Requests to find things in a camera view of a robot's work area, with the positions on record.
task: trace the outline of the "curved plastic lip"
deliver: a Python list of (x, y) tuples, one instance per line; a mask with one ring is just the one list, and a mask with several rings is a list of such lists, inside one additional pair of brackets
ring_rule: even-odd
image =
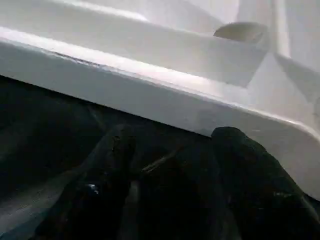
[[(318, 73), (251, 45), (97, 12), (81, 1), (0, 6), (17, 3), (33, 12), (29, 22), (18, 12), (0, 26), (1, 75), (205, 136), (240, 128), (320, 200)], [(71, 23), (54, 22), (49, 10), (72, 15)]]

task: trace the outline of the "white plastic panel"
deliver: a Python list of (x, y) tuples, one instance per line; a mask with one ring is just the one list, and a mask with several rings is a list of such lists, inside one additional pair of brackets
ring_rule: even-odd
[[(320, 200), (320, 76), (269, 51), (295, 61), (316, 53), (315, 40), (312, 51), (301, 50), (316, 35), (291, 32), (301, 28), (288, 5), (2, 0), (0, 74), (206, 136), (215, 127), (240, 128)], [(237, 22), (265, 26), (268, 44), (213, 37)]]

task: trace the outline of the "white molded plastic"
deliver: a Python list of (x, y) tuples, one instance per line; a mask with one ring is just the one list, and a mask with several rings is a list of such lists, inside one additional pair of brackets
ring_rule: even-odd
[[(240, 128), (320, 200), (319, 61), (301, 57), (318, 35), (297, 37), (290, 9), (310, 27), (318, 12), (296, 2), (2, 0), (0, 74), (206, 136)], [(213, 36), (236, 22), (269, 45)]]

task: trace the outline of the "white surface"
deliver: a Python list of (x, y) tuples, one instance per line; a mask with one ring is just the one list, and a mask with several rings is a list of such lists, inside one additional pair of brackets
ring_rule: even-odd
[(283, 32), (288, 2), (219, 2), (2, 0), (0, 74), (206, 136), (240, 128), (320, 200), (320, 76), (212, 37), (224, 24), (256, 22), (271, 50), (299, 58), (291, 46), (301, 42), (287, 45), (295, 36)]

